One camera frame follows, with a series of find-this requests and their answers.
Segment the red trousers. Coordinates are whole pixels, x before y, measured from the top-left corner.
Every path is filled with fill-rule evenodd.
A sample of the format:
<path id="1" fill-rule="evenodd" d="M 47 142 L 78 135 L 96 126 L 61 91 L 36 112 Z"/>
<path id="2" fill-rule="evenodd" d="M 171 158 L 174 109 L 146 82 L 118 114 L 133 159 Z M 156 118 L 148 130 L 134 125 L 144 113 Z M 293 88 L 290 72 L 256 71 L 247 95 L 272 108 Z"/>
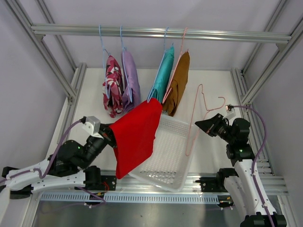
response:
<path id="1" fill-rule="evenodd" d="M 161 112 L 160 102 L 151 98 L 109 126 L 116 140 L 117 179 L 122 179 L 152 155 Z"/>

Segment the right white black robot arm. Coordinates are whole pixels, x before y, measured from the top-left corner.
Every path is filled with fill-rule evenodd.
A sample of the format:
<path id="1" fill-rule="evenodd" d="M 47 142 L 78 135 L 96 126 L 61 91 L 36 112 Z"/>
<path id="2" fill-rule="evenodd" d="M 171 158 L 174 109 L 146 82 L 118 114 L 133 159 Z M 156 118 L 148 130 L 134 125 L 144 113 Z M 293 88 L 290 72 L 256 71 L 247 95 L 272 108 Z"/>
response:
<path id="1" fill-rule="evenodd" d="M 227 142 L 226 154 L 231 168 L 221 168 L 213 182 L 220 191 L 227 191 L 242 218 L 242 227 L 285 227 L 284 215 L 279 215 L 270 202 L 261 182 L 256 156 L 248 143 L 250 123 L 236 118 L 232 125 L 221 114 L 197 121 L 196 126 L 211 137 Z"/>

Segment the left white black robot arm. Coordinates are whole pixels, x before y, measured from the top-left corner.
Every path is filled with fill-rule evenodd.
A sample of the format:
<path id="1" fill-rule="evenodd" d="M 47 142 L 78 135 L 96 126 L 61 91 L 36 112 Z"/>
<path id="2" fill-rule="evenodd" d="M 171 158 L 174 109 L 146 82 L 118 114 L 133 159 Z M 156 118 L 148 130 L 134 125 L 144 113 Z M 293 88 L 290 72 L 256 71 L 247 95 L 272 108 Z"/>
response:
<path id="1" fill-rule="evenodd" d="M 67 140 L 40 163 L 23 169 L 6 166 L 2 170 L 0 189 L 10 190 L 11 199 L 24 199 L 50 189 L 71 187 L 92 195 L 96 204 L 103 202 L 104 194 L 115 191 L 116 177 L 102 175 L 99 167 L 92 165 L 106 146 L 116 148 L 116 140 L 109 124 L 99 128 L 100 137 L 89 136 L 85 145 Z"/>

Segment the pink floral trousers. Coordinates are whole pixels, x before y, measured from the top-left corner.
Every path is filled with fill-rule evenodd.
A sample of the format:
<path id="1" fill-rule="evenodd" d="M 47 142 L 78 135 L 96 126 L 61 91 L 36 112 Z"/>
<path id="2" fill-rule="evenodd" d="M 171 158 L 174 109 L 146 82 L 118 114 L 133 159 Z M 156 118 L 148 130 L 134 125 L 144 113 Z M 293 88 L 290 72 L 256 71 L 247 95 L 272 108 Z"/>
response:
<path id="1" fill-rule="evenodd" d="M 123 93 L 121 68 L 117 60 L 109 55 L 106 62 L 105 81 L 103 82 L 103 105 L 111 118 L 123 113 Z"/>

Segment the white plastic basket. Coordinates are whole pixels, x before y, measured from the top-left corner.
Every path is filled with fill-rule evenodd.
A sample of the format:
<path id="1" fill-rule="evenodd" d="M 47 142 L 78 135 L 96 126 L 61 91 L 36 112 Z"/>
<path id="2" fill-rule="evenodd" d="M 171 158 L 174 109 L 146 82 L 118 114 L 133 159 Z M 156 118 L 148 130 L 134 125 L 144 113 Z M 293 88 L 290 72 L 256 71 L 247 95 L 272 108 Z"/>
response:
<path id="1" fill-rule="evenodd" d="M 197 132 L 197 126 L 163 114 L 152 155 L 129 175 L 166 191 L 181 191 L 191 165 Z"/>

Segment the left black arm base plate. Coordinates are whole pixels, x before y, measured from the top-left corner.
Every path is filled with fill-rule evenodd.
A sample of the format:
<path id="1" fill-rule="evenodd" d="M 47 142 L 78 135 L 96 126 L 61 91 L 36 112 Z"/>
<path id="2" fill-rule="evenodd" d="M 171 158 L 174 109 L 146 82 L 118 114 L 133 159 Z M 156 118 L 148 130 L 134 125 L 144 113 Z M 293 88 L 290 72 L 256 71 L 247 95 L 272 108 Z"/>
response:
<path id="1" fill-rule="evenodd" d="M 115 191 L 117 178 L 115 175 L 102 175 L 100 189 L 102 191 Z"/>

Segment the aluminium frame left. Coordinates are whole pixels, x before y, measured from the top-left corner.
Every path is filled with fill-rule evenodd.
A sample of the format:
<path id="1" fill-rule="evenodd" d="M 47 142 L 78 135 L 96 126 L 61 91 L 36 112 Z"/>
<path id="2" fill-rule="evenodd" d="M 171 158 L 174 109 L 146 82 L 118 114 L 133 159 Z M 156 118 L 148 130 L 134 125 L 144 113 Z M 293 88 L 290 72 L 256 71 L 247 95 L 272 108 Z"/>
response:
<path id="1" fill-rule="evenodd" d="M 74 72 L 74 77 L 73 77 L 74 81 L 70 83 L 65 77 L 59 63 L 53 56 L 47 44 L 45 43 L 44 41 L 45 34 L 35 33 L 34 22 L 26 12 L 21 2 L 18 0 L 5 0 L 3 3 L 8 8 L 9 12 L 13 15 L 13 17 L 17 20 L 17 22 L 21 25 L 23 31 L 29 37 L 31 42 L 34 44 L 35 48 L 42 56 L 42 59 L 46 62 L 46 64 L 49 66 L 49 68 L 54 73 L 56 78 L 59 80 L 65 94 L 67 95 L 66 97 L 67 106 L 63 108 L 65 113 L 57 140 L 60 141 L 62 135 L 72 124 L 72 120 L 74 118 L 78 100 L 80 97 L 83 81 L 85 78 L 87 65 L 84 62 L 81 62 L 79 63 L 79 65 L 76 65 L 62 36 L 60 35 L 54 36 L 63 55 L 67 59 L 67 62 L 69 63 L 71 69 Z"/>

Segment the aluminium frame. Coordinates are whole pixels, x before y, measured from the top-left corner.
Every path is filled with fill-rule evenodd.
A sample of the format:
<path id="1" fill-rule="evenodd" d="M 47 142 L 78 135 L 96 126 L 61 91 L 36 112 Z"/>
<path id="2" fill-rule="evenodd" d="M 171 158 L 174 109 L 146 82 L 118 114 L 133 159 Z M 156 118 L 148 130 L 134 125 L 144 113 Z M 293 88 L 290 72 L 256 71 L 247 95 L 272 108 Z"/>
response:
<path id="1" fill-rule="evenodd" d="M 67 62 L 69 63 L 71 69 L 74 72 L 74 77 L 73 77 L 74 81 L 70 83 L 65 77 L 59 63 L 53 56 L 47 44 L 45 43 L 44 41 L 45 34 L 35 33 L 34 22 L 26 12 L 21 2 L 18 0 L 5 0 L 3 3 L 8 8 L 9 12 L 13 15 L 13 17 L 17 20 L 17 22 L 21 25 L 23 31 L 29 37 L 31 42 L 34 44 L 35 48 L 42 56 L 42 59 L 46 62 L 46 64 L 49 66 L 49 68 L 54 73 L 56 78 L 59 80 L 65 94 L 67 95 L 66 97 L 67 106 L 63 108 L 65 113 L 57 140 L 60 141 L 62 135 L 72 124 L 72 120 L 74 118 L 78 100 L 80 97 L 83 81 L 85 78 L 87 65 L 84 62 L 81 62 L 79 63 L 79 65 L 76 65 L 62 36 L 60 35 L 54 36 L 63 55 L 67 59 Z"/>
<path id="2" fill-rule="evenodd" d="M 282 0 L 268 28 L 291 36 L 286 44 L 259 44 L 243 70 L 232 69 L 242 111 L 251 122 L 253 147 L 267 131 L 264 157 L 287 181 L 303 172 L 303 3 Z"/>

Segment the aluminium frame right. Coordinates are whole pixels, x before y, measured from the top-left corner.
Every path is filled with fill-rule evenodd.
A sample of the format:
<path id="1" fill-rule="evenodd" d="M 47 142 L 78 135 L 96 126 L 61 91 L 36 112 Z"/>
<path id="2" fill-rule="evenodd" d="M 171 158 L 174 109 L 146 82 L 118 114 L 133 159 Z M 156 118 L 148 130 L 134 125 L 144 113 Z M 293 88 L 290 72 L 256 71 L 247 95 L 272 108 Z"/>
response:
<path id="1" fill-rule="evenodd" d="M 303 172 L 303 3 L 282 0 L 268 28 L 291 36 L 286 44 L 259 44 L 243 70 L 232 69 L 242 111 L 251 122 L 253 147 L 267 131 L 264 157 L 287 181 Z"/>

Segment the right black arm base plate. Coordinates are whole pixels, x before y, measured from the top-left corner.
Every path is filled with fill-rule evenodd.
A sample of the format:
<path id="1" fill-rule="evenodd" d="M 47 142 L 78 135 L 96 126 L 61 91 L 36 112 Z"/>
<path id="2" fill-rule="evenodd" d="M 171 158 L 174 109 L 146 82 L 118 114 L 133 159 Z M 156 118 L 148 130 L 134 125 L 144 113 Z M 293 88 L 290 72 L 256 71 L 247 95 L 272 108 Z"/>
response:
<path id="1" fill-rule="evenodd" d="M 216 177 L 201 177 L 195 180 L 202 192 L 227 192 L 222 182 Z"/>

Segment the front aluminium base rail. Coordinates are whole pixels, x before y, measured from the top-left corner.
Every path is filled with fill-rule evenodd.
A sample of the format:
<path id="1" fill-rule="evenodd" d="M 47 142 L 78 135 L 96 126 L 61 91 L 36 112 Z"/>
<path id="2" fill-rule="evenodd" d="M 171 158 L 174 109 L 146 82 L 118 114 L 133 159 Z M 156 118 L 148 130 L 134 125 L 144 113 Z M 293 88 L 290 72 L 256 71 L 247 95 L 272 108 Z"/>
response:
<path id="1" fill-rule="evenodd" d="M 102 171 L 102 175 L 114 175 L 113 171 Z M 189 173 L 186 177 L 185 184 L 183 188 L 179 191 L 170 191 L 166 190 L 159 185 L 152 185 L 149 183 L 141 182 L 130 175 L 125 176 L 121 180 L 117 179 L 117 186 L 115 192 L 121 193 L 176 193 L 176 194 L 193 194 L 201 193 L 200 184 L 196 183 L 195 180 L 198 180 L 201 177 L 216 177 L 216 174 L 198 174 L 198 173 Z M 261 182 L 263 183 L 264 189 L 267 195 L 287 195 L 288 189 L 283 177 L 260 174 Z M 224 194 L 227 192 L 213 192 L 218 194 Z"/>

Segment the aluminium hanging rail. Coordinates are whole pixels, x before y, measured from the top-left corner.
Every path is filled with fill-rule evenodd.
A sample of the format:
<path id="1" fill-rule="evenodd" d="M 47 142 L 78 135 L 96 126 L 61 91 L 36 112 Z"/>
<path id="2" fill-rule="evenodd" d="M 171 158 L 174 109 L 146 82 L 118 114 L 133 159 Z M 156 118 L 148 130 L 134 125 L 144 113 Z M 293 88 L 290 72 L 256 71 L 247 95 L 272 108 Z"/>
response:
<path id="1" fill-rule="evenodd" d="M 36 35 L 79 35 L 106 37 L 136 37 L 136 38 L 170 38 L 209 41 L 230 41 L 248 43 L 287 44 L 292 36 L 273 32 L 236 32 L 211 31 L 177 28 L 142 28 L 118 26 L 85 26 L 61 24 L 33 24 L 32 31 Z"/>

